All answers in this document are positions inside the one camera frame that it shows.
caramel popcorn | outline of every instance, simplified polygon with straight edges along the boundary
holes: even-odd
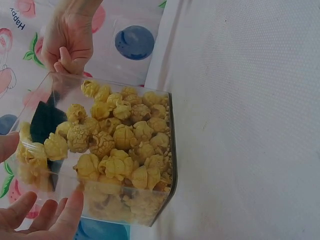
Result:
[[[89,203],[104,202],[108,200],[109,195],[104,193],[104,184],[96,181],[87,181],[84,185],[83,195]]]
[[[161,97],[156,95],[154,91],[147,91],[145,94],[143,94],[142,103],[148,107],[159,104],[160,102]]]
[[[18,161],[23,164],[27,163],[27,160],[25,157],[25,152],[26,152],[26,147],[23,145],[23,143],[21,141],[19,141],[19,144],[18,144],[16,151],[15,151],[15,155],[16,155],[16,158],[18,159]]]
[[[64,139],[67,138],[67,134],[69,129],[73,127],[73,124],[69,121],[64,121],[62,123],[60,123],[56,129],[55,129],[55,134],[60,135],[61,137],[63,137]]]
[[[110,152],[110,157],[116,157],[118,159],[125,160],[129,157],[129,155],[123,150],[112,149]]]
[[[169,146],[169,137],[162,132],[158,132],[156,136],[151,138],[150,144],[154,149],[160,148],[161,151],[164,152]]]
[[[160,104],[164,107],[169,105],[169,97],[167,94],[161,98]]]
[[[167,126],[167,122],[158,117],[150,118],[147,123],[155,133],[166,133],[170,130],[170,128]]]
[[[83,154],[80,156],[77,164],[73,169],[81,179],[97,181],[99,177],[98,171],[99,159],[96,155]]]
[[[44,149],[51,161],[63,160],[68,156],[67,141],[62,136],[52,132],[49,138],[44,141]]]
[[[106,100],[106,103],[115,108],[118,101],[122,101],[123,97],[120,93],[112,93]]]
[[[117,101],[116,108],[113,109],[113,116],[117,119],[125,120],[131,116],[131,106],[127,101]]]
[[[141,142],[133,151],[137,156],[134,160],[137,160],[140,165],[143,165],[147,158],[155,155],[154,148],[148,142]]]
[[[146,121],[138,121],[133,127],[133,133],[137,140],[149,141],[154,133],[154,130],[149,127]]]
[[[119,181],[124,180],[125,174],[125,163],[121,159],[110,156],[107,161],[105,161],[105,175],[107,178],[117,178]]]
[[[103,85],[102,87],[100,87],[99,91],[95,95],[94,101],[106,103],[110,94],[111,94],[111,87],[108,84]]]
[[[134,105],[131,109],[131,119],[134,123],[147,121],[151,117],[150,109],[144,104]]]
[[[106,175],[100,175],[98,178],[99,184],[98,189],[103,194],[118,195],[121,192],[121,181],[116,177],[108,178]]]
[[[140,167],[140,164],[137,160],[133,161],[133,171],[137,170]]]
[[[141,166],[132,173],[132,184],[137,189],[145,189],[148,185],[148,172],[146,166]]]
[[[92,154],[95,154],[98,158],[102,159],[105,155],[108,155],[112,149],[115,148],[115,142],[112,136],[104,131],[95,131],[92,135],[92,140],[89,143],[89,150]]]
[[[94,131],[97,131],[97,132],[100,131],[100,124],[99,124],[98,120],[96,120],[93,117],[87,117],[83,121],[83,125],[85,125],[87,127],[90,134],[92,134]]]
[[[89,147],[90,132],[85,125],[75,125],[69,129],[67,145],[72,153],[84,153]]]
[[[147,187],[149,190],[152,190],[154,189],[156,184],[160,182],[160,179],[161,179],[160,170],[157,167],[151,167],[151,168],[148,168],[146,171],[148,175]]]
[[[116,127],[113,139],[115,142],[115,147],[119,150],[130,149],[131,146],[137,141],[134,133],[132,132],[132,127],[128,127],[123,124]]]
[[[87,117],[87,112],[80,104],[71,104],[66,111],[66,116],[70,123],[78,124]]]
[[[96,80],[86,79],[81,85],[81,90],[86,97],[94,98],[99,91],[100,85]]]
[[[142,104],[142,97],[134,94],[126,96],[123,100],[130,103],[131,106]]]
[[[109,117],[113,107],[105,102],[97,101],[92,105],[91,116],[98,121]]]
[[[39,142],[33,142],[31,144],[25,145],[24,157],[26,162],[29,163],[31,159],[37,159],[39,163],[45,162],[47,165],[47,154],[45,146]]]
[[[151,116],[154,118],[160,118],[165,119],[168,112],[166,111],[166,108],[160,104],[152,105],[151,108]]]
[[[158,168],[160,170],[160,173],[163,173],[168,169],[168,162],[164,161],[164,156],[156,154],[148,157],[144,165],[147,169],[149,168]]]
[[[138,95],[137,90],[132,86],[124,86],[121,91],[121,95],[123,98],[129,95]]]
[[[24,121],[20,124],[19,136],[21,141],[27,141],[27,142],[32,141],[29,122]]]
[[[107,161],[108,161],[108,156],[104,156],[101,161],[99,162],[99,165],[98,165],[98,171],[99,173],[101,174],[106,174],[106,165],[107,165]]]
[[[110,134],[111,136],[113,136],[116,131],[116,127],[121,124],[121,121],[116,117],[111,117],[111,118],[101,120],[99,124],[100,124],[101,131],[104,131],[107,134]]]

popcorn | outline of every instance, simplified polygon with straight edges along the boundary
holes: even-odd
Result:
[[[89,150],[92,154],[95,154],[98,158],[102,159],[108,155],[112,149],[115,148],[115,142],[112,136],[106,132],[95,131],[92,135],[92,140],[89,143]]]
[[[89,147],[90,132],[85,125],[75,125],[69,129],[67,145],[72,153],[84,153]]]
[[[80,104],[72,104],[66,111],[70,123],[78,124],[87,117],[87,112]]]
[[[126,96],[123,100],[130,103],[131,107],[134,105],[142,104],[142,97],[134,94]]]
[[[99,122],[99,125],[100,125],[101,131],[104,131],[107,134],[113,136],[116,131],[116,127],[121,125],[121,121],[116,117],[111,117],[111,118],[101,120]]]
[[[113,109],[113,116],[120,120],[126,120],[131,116],[131,106],[127,101],[117,101]]]
[[[99,91],[96,93],[94,97],[95,102],[107,102],[109,95],[111,94],[111,87],[106,84],[100,87]]]
[[[165,119],[165,117],[168,115],[166,108],[160,104],[152,105],[150,110],[151,110],[151,116],[153,118]]]
[[[60,135],[64,139],[67,139],[67,134],[70,128],[72,128],[74,125],[69,122],[69,121],[64,121],[60,123],[56,129],[55,129],[55,134]]]
[[[87,117],[83,121],[83,125],[86,126],[86,128],[89,130],[89,132],[92,134],[94,131],[99,132],[100,131],[100,124],[98,120],[96,120],[93,117]]]
[[[149,127],[146,121],[138,121],[133,127],[135,138],[141,141],[149,141],[154,133],[154,130]]]
[[[123,124],[116,127],[113,135],[115,147],[119,150],[129,150],[137,142],[132,127]]]
[[[123,98],[129,95],[138,95],[137,90],[132,86],[124,86],[121,91],[121,95]]]
[[[94,98],[100,88],[99,83],[93,79],[84,80],[81,90],[86,97]]]
[[[131,119],[134,123],[147,121],[151,117],[151,110],[144,104],[134,105],[131,109]]]
[[[44,149],[51,161],[63,160],[68,157],[67,141],[58,134],[50,133],[49,138],[44,141]]]
[[[137,189],[145,189],[148,185],[148,172],[146,166],[141,166],[132,173],[132,184]]]
[[[109,117],[110,112],[112,112],[113,107],[105,102],[95,102],[91,107],[91,116],[98,121],[106,119]]]
[[[167,122],[164,119],[152,117],[147,123],[155,133],[166,133],[170,131],[170,128],[167,126]]]
[[[97,181],[99,177],[98,171],[99,159],[96,155],[83,154],[80,156],[77,164],[73,169],[81,179]]]
[[[116,108],[117,102],[122,101],[123,97],[120,93],[112,93],[109,95],[109,97],[106,100],[106,103],[112,106],[112,108]]]
[[[142,97],[142,103],[148,107],[159,104],[161,100],[161,97],[158,96],[154,91],[147,91]]]
[[[169,146],[169,137],[162,132],[158,132],[156,136],[151,138],[150,144],[153,146],[155,150],[160,148],[161,151],[163,152]]]

transparent box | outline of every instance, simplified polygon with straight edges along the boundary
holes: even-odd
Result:
[[[103,94],[90,97],[108,86],[113,94],[120,93],[112,95],[116,101]],[[96,102],[103,107],[93,107]],[[78,108],[68,111],[72,104],[83,106],[88,118],[93,107],[98,120],[89,121]],[[26,188],[37,192],[39,205],[69,197],[80,188],[82,217],[152,226],[175,193],[170,93],[50,72],[11,131],[19,132],[20,143],[7,162]]]

